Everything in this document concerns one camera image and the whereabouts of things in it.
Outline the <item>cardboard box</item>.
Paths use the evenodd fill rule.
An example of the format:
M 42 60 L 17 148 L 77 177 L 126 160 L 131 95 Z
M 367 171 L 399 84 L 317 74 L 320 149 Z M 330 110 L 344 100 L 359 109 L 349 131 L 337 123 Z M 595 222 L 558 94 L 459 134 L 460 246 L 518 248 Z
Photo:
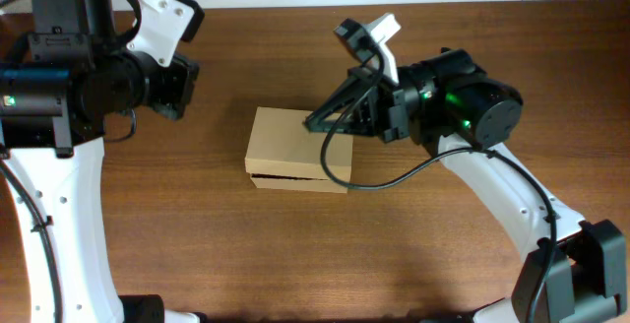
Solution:
M 260 189 L 346 193 L 320 163 L 326 135 L 303 125 L 307 110 L 259 106 L 256 110 L 245 170 Z

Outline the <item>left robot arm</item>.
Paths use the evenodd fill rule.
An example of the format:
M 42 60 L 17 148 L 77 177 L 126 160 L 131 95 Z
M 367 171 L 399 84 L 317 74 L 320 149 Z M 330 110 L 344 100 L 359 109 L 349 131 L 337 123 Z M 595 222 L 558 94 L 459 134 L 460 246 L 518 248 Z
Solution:
M 121 295 L 101 210 L 110 114 L 184 115 L 199 74 L 179 54 L 195 0 L 31 0 L 34 28 L 1 62 L 1 172 L 19 222 L 34 322 L 199 322 Z

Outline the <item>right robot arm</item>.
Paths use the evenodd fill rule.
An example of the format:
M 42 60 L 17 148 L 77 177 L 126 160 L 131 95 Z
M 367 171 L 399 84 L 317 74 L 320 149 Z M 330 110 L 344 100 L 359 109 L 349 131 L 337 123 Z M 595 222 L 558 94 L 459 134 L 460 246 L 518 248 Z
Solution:
M 305 127 L 335 134 L 411 138 L 461 178 L 502 225 L 523 266 L 505 298 L 462 322 L 605 322 L 628 308 L 626 239 L 611 221 L 591 223 L 547 190 L 507 149 L 519 92 L 490 79 L 462 49 L 392 71 L 360 64 Z

